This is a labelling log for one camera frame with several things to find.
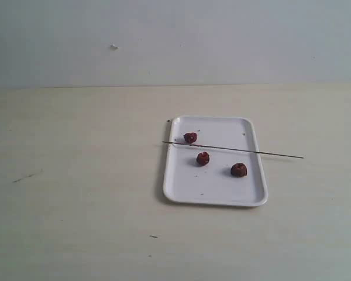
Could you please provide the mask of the red date fruit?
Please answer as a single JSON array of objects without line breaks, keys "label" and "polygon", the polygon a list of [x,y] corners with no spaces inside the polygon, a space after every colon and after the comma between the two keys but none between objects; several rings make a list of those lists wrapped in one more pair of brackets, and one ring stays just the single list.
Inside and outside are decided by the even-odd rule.
[{"label": "red date fruit", "polygon": [[197,155],[196,162],[200,166],[205,166],[209,163],[210,156],[208,152],[201,152]]},{"label": "red date fruit", "polygon": [[247,167],[244,163],[235,163],[230,168],[230,174],[235,177],[245,177],[247,176]]},{"label": "red date fruit", "polygon": [[184,140],[186,143],[192,144],[197,140],[197,133],[195,132],[187,132],[184,134]]}]

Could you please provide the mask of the red date fruit top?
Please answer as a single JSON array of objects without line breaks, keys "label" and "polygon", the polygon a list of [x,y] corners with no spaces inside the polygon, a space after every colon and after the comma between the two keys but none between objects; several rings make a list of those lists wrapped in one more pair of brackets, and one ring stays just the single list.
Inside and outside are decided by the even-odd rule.
[{"label": "red date fruit top", "polygon": [[184,134],[184,140],[186,143],[192,144],[197,140],[197,133],[195,132],[187,132]]}]

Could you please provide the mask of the thin wooden skewer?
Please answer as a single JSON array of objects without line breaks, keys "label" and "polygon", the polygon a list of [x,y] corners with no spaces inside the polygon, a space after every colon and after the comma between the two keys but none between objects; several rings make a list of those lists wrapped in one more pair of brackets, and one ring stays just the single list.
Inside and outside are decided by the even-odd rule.
[{"label": "thin wooden skewer", "polygon": [[279,156],[279,157],[288,157],[294,159],[305,159],[303,156],[295,156],[295,155],[285,155],[280,153],[271,153],[271,152],[261,152],[256,150],[247,150],[247,149],[237,149],[237,148],[225,148],[220,146],[209,146],[209,145],[195,145],[195,144],[187,144],[187,143],[180,143],[180,142],[169,142],[169,141],[161,141],[164,144],[172,144],[172,145],[181,145],[181,146],[190,146],[196,148],[210,148],[210,149],[220,149],[220,150],[231,150],[236,152],[247,152],[247,153],[255,153],[260,155],[269,155],[269,156]]}]

